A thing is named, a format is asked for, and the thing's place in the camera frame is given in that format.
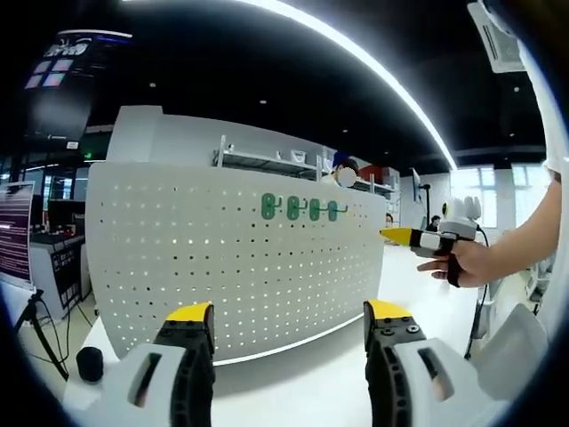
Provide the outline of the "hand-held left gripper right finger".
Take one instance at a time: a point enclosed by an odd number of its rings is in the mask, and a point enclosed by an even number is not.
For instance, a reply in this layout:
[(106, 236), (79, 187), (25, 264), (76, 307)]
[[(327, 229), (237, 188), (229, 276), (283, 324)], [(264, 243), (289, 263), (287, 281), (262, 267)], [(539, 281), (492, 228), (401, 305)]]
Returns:
[(458, 352), (428, 339), (411, 312), (364, 302), (365, 378), (374, 426), (488, 426), (490, 397)]

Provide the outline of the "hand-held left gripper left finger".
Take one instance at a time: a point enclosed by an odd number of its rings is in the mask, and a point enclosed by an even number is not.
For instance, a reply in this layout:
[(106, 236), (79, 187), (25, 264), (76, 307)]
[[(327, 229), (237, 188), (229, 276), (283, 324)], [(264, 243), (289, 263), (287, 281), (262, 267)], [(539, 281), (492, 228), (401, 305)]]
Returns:
[(214, 306), (170, 313), (153, 342), (130, 350), (103, 378), (101, 426), (210, 426)]

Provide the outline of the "person's right hand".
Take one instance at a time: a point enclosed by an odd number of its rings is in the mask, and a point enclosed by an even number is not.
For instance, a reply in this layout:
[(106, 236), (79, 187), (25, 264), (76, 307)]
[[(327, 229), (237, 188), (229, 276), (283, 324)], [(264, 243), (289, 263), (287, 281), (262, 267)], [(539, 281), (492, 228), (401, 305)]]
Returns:
[(455, 287), (480, 287), (494, 280), (494, 250), (477, 242), (458, 241), (449, 255), (420, 264), (419, 272), (444, 280)]

